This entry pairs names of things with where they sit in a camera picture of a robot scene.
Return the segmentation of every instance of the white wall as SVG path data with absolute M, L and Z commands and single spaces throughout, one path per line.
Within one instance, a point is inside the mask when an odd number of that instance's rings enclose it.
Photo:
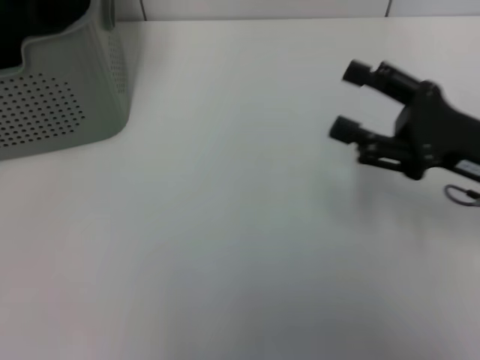
M 479 0 L 393 0 L 391 17 L 480 15 Z
M 143 20 L 140 0 L 115 0 L 117 17 L 120 20 Z
M 148 20 L 383 17 L 388 0 L 143 0 Z

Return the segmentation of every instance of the perforated panel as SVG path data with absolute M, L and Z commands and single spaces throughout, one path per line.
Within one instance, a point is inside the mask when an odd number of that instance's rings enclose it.
M 68 136 L 86 119 L 68 82 L 39 73 L 0 80 L 0 147 Z
M 125 59 L 122 54 L 122 43 L 115 31 L 109 35 L 108 47 L 113 81 L 115 82 L 118 93 L 124 94 L 127 90 Z

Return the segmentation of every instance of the gray plastic basket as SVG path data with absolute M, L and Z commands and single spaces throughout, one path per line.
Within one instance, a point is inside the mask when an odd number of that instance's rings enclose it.
M 0 70 L 0 160 L 112 137 L 130 111 L 114 0 L 91 0 L 61 34 L 30 37 Z

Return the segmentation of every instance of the white tabletop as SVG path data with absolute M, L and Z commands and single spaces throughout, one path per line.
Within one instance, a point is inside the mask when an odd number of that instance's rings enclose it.
M 0 358 L 478 359 L 480 210 L 355 163 L 388 59 L 480 116 L 480 18 L 124 24 L 113 139 L 0 164 Z

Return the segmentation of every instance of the white label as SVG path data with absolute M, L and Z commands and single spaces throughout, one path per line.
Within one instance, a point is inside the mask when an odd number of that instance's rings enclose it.
M 456 166 L 457 169 L 466 171 L 467 173 L 480 176 L 480 165 L 472 161 L 462 160 Z

